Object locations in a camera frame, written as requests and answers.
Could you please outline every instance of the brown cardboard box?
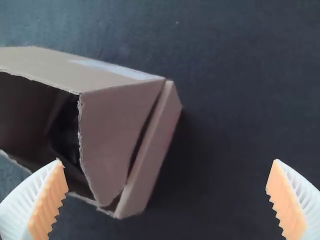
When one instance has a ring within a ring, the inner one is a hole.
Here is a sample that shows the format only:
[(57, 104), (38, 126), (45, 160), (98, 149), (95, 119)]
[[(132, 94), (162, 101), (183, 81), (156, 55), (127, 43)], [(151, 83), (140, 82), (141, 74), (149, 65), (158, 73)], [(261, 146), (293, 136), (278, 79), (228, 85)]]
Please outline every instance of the brown cardboard box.
[(172, 81), (39, 47), (0, 47), (0, 149), (36, 171), (55, 158), (71, 195), (142, 212), (182, 106)]

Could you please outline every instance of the cardboard box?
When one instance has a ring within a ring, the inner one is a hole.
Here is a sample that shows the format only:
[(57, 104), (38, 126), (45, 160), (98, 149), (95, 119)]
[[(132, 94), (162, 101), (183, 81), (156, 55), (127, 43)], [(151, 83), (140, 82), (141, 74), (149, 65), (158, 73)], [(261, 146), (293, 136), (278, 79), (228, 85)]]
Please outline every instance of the cardboard box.
[(0, 149), (55, 158), (71, 195), (122, 219), (150, 198), (182, 106), (163, 77), (39, 47), (0, 47)]

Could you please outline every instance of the dark fabric background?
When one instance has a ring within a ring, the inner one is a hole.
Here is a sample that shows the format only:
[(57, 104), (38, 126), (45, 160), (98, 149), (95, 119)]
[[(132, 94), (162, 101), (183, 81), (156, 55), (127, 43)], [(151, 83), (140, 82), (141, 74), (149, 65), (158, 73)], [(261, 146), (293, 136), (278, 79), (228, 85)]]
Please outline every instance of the dark fabric background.
[[(37, 45), (175, 80), (184, 114), (146, 212), (68, 198), (50, 239), (280, 240), (274, 158), (320, 187), (318, 0), (2, 0), (0, 46)], [(3, 198), (26, 174), (0, 161)]]

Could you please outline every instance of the box opening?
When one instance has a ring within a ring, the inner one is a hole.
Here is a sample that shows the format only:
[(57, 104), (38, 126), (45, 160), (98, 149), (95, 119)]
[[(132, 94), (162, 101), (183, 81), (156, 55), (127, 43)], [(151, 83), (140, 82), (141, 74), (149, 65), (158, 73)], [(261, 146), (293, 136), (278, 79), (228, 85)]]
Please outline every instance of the box opening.
[(70, 192), (94, 200), (79, 158), (79, 96), (0, 72), (0, 149), (32, 172), (59, 158)]

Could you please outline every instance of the box flap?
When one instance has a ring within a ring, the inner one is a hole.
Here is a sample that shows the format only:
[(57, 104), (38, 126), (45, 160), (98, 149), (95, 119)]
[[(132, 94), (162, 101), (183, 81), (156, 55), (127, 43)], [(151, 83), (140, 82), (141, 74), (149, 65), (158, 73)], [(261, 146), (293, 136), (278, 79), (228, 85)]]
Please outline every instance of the box flap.
[(140, 132), (163, 85), (141, 82), (80, 95), (80, 161), (101, 206), (124, 188)]
[(0, 72), (79, 94), (163, 77), (40, 47), (0, 47)]

